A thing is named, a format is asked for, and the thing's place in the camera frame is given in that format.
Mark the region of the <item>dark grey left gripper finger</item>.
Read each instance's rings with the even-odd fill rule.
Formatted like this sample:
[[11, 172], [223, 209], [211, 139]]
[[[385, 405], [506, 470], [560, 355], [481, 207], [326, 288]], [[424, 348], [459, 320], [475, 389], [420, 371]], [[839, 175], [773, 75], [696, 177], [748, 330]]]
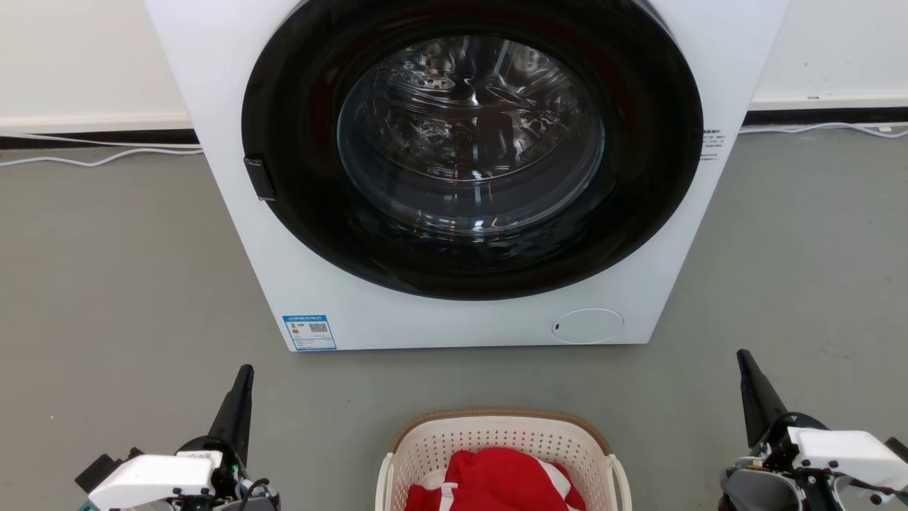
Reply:
[[252, 426], [254, 369], [240, 366], [231, 390], [221, 403], [207, 439], [217, 446], [230, 447], [233, 457], [244, 468], [248, 464], [248, 444]]

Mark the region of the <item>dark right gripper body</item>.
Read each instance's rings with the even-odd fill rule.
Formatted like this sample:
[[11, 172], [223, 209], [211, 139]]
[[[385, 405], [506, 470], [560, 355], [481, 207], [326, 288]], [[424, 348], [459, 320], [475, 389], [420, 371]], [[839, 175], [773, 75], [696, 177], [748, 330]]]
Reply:
[[799, 462], [799, 449], [792, 442], [789, 427], [829, 430], [825, 424], [804, 413], [781, 413], [774, 417], [751, 418], [751, 453], [763, 459], [763, 466], [775, 472], [792, 472]]

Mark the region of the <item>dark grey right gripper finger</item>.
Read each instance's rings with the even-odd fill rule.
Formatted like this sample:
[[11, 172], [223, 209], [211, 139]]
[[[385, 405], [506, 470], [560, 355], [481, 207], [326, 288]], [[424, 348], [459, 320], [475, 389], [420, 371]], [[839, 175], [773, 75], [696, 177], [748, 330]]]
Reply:
[[737, 350], [736, 360], [741, 376], [747, 446], [754, 449], [776, 420], [789, 411], [749, 350]]

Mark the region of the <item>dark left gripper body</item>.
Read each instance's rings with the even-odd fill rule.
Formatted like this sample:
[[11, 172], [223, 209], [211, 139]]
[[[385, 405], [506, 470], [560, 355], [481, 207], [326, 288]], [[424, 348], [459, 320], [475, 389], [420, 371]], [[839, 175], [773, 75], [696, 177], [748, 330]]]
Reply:
[[220, 455], [220, 462], [211, 475], [215, 495], [220, 499], [241, 499], [247, 493], [248, 440], [227, 434], [205, 434], [184, 444], [176, 456], [204, 457]]

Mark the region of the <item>white plastic laundry basket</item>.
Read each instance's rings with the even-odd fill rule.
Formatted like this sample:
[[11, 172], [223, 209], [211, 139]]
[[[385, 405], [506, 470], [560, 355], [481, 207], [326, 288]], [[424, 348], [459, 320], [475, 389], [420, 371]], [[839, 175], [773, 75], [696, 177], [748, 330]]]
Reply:
[[545, 410], [444, 410], [411, 420], [384, 456], [374, 511], [404, 511], [411, 485], [441, 484], [458, 451], [513, 449], [560, 463], [588, 511], [633, 511], [625, 469], [603, 434], [577, 415]]

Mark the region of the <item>blue energy label sticker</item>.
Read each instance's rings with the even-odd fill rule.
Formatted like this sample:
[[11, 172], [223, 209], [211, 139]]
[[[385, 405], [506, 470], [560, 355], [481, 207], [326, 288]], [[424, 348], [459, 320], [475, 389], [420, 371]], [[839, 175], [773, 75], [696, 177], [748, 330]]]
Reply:
[[335, 351], [337, 345], [327, 316], [283, 316], [289, 350]]

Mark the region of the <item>round white filter cover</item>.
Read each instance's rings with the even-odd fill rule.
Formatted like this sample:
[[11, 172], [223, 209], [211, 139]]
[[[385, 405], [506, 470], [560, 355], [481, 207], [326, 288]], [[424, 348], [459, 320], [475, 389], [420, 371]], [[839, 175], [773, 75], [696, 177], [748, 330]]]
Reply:
[[609, 345], [624, 329], [625, 319], [610, 309], [587, 308], [568, 312], [552, 324], [555, 339], [567, 345]]

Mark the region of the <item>black round washer door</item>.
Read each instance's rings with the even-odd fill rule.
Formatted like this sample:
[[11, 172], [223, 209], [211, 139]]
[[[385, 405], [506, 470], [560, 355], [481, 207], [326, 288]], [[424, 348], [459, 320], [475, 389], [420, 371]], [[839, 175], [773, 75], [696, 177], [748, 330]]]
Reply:
[[321, 258], [489, 301], [652, 239], [692, 185], [703, 99], [638, 0], [308, 0], [254, 65], [241, 135]]

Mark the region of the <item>red and white garment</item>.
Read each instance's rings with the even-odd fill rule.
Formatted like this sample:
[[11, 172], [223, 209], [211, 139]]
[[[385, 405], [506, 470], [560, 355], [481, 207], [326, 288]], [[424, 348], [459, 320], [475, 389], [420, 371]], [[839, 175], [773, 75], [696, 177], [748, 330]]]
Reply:
[[560, 463], [513, 449], [458, 451], [441, 480], [409, 486], [404, 511], [587, 511]]

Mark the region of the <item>white front-load washing machine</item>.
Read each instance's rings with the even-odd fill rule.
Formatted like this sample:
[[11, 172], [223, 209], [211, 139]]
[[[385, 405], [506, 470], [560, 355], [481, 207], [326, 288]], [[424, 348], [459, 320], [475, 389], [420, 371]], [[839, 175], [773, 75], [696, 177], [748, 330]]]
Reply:
[[380, 287], [321, 258], [256, 197], [243, 164], [241, 110], [254, 65], [292, 10], [308, 0], [145, 0], [169, 67], [270, 311], [327, 316], [336, 351], [567, 345], [552, 324], [568, 312], [610, 309], [624, 329], [609, 345], [650, 340], [677, 281], [790, 0], [638, 0], [680, 45], [704, 93], [704, 129], [726, 136], [698, 161], [677, 211], [628, 258], [539, 295], [463, 301]]

